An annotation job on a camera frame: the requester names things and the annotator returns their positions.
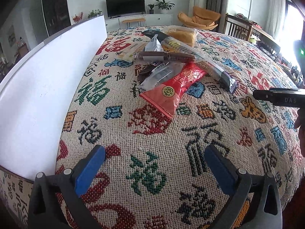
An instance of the orange armchair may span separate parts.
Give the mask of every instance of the orange armchair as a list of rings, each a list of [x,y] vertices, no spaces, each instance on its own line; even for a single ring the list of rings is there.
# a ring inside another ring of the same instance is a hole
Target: orange armchair
[[[178,19],[186,27],[190,28],[213,30],[218,26],[218,24],[215,24],[215,21],[218,21],[221,16],[219,13],[197,6],[193,7],[193,13],[194,16],[190,18],[185,13],[180,12]]]

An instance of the bedspread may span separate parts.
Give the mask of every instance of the bedspread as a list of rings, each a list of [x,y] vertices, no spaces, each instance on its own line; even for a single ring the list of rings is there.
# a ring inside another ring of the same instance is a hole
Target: bedspread
[[[284,209],[305,167],[298,132],[293,129],[297,109],[256,101],[252,92],[295,88],[292,81],[250,43],[199,30],[201,51],[223,66],[239,86],[231,95],[206,76],[183,95],[171,120],[139,97],[137,76],[145,65],[117,58],[132,44],[149,41],[141,33],[147,29],[161,27],[108,34],[71,102],[56,172],[73,168],[96,144],[103,145],[106,161],[81,196],[102,228],[206,228],[228,200],[204,160],[205,147],[214,144],[237,168],[256,175],[272,172]],[[0,172],[0,196],[22,218],[17,191],[9,192],[11,180],[4,175]],[[234,226],[241,222],[250,199]],[[76,228],[65,202],[60,199],[60,203]]]

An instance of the red wrapper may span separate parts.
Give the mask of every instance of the red wrapper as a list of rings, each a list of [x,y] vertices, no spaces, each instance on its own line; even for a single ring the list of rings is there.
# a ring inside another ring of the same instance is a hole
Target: red wrapper
[[[140,94],[169,118],[173,118],[180,99],[188,88],[207,74],[194,63],[186,64],[182,71],[172,79],[152,90]]]

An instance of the screw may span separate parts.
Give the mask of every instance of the screw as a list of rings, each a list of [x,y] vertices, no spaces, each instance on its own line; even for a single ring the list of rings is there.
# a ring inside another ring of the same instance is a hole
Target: screw
[[[36,175],[37,178],[42,178],[42,176],[43,176],[43,173],[42,173],[42,172],[39,172],[39,173]]]
[[[247,173],[246,170],[245,170],[244,168],[239,168],[239,169],[238,169],[238,172],[239,172],[240,174],[242,174],[242,175],[244,175],[244,174]]]
[[[268,172],[267,176],[273,178],[273,174],[271,172]]]
[[[71,169],[65,169],[65,170],[63,171],[63,173],[64,173],[65,175],[71,174],[71,172],[72,172]]]

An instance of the dark door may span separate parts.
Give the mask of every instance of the dark door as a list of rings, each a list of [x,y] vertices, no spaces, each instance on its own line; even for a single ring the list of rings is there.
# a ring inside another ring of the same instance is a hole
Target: dark door
[[[71,25],[67,0],[42,0],[42,7],[49,36]]]

